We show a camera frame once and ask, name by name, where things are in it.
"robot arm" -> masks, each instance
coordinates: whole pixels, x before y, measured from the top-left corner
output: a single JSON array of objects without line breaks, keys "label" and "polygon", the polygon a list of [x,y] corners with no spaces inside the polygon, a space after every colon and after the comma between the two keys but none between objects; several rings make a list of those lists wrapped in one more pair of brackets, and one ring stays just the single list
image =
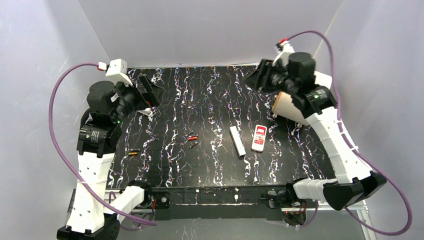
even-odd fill
[{"label": "robot arm", "polygon": [[[72,212],[66,226],[57,231],[57,239],[116,239],[123,215],[104,208],[86,189],[87,184],[104,196],[108,172],[122,134],[120,123],[133,111],[151,114],[150,108],[162,101],[165,90],[152,84],[145,74],[138,76],[140,91],[126,75],[127,64],[122,59],[99,63],[110,81],[94,83],[87,96],[89,109],[81,118],[77,150],[79,174],[85,182],[77,182]],[[149,199],[148,183],[132,181],[111,204],[117,210],[130,213]]]},{"label": "robot arm", "polygon": [[335,179],[297,179],[287,184],[285,201],[290,204],[313,199],[341,210],[370,197],[387,180],[347,146],[342,134],[351,143],[352,139],[343,123],[343,133],[339,131],[337,102],[328,88],[315,84],[314,71],[315,60],[309,53],[293,52],[286,64],[279,57],[274,61],[263,59],[245,82],[265,93],[290,94],[294,106],[317,133],[334,169]]}]

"white remote control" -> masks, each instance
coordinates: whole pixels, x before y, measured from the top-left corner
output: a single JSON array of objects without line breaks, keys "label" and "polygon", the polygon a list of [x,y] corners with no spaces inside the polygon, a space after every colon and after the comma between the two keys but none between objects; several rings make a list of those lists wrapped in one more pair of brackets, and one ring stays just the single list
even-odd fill
[{"label": "white remote control", "polygon": [[252,150],[262,152],[265,145],[265,137],[267,136],[267,127],[256,125],[253,135]]}]

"small cylindrical object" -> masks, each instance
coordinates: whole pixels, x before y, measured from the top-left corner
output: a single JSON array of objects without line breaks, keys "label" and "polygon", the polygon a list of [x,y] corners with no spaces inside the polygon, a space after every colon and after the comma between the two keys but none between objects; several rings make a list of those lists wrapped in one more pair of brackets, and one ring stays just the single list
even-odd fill
[{"label": "small cylindrical object", "polygon": [[190,149],[192,149],[194,146],[196,146],[198,142],[195,142],[193,145],[190,146]]},{"label": "small cylindrical object", "polygon": [[193,134],[193,131],[191,131],[189,134],[186,134],[185,137],[187,138],[188,136],[190,136],[191,134]]}]

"gray wall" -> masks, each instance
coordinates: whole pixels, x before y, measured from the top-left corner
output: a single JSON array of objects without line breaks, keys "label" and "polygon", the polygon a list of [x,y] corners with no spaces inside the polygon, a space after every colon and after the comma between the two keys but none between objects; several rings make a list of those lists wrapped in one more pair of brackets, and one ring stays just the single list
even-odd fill
[{"label": "gray wall", "polygon": [[[335,52],[335,81],[342,117],[360,151],[398,183],[413,208],[402,237],[422,239],[424,175],[424,2],[346,1],[328,37]],[[323,45],[318,70],[329,71]],[[367,203],[373,225],[386,231],[406,223],[402,199],[386,185]]]},{"label": "gray wall", "polygon": [[[342,0],[79,0],[108,55],[134,67],[258,63],[300,30],[325,32]],[[315,52],[316,36],[295,49]]]},{"label": "gray wall", "polygon": [[[48,104],[70,66],[109,61],[77,0],[0,1],[0,232],[2,239],[56,239],[65,224],[75,177],[50,140]],[[55,102],[59,144],[76,165],[79,120],[94,67],[63,81]]]}]

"black table surface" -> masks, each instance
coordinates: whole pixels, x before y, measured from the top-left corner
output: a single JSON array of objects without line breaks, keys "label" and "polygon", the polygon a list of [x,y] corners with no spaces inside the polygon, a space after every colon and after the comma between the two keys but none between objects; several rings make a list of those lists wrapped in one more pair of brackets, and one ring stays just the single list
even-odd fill
[{"label": "black table surface", "polygon": [[[331,179],[334,171],[314,130],[278,116],[273,94],[252,91],[243,79],[256,66],[129,69],[166,90],[161,106],[147,117],[132,113],[110,167],[107,188],[131,180],[153,187],[285,185],[298,178]],[[264,150],[253,152],[256,125],[268,127]],[[237,126],[246,150],[239,158],[230,135]],[[186,141],[193,131],[197,141]],[[194,142],[198,145],[189,149]],[[128,156],[130,149],[140,149]]]}]

